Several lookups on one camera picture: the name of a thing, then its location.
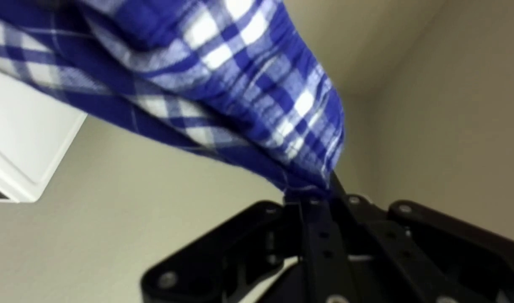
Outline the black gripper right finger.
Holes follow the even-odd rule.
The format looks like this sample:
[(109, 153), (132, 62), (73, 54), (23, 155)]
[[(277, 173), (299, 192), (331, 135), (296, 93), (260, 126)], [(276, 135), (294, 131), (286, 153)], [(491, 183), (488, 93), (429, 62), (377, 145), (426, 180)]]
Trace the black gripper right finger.
[(336, 177), (345, 249), (390, 295), (389, 303), (514, 303), (514, 241), (412, 200), (380, 209)]

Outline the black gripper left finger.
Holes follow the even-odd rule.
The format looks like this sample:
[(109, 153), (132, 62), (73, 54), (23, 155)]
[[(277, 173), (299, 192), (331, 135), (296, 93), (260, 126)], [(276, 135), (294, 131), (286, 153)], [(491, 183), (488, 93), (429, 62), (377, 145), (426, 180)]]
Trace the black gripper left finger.
[(346, 298), (346, 254), (328, 202), (259, 200), (144, 271), (142, 303), (255, 303)]

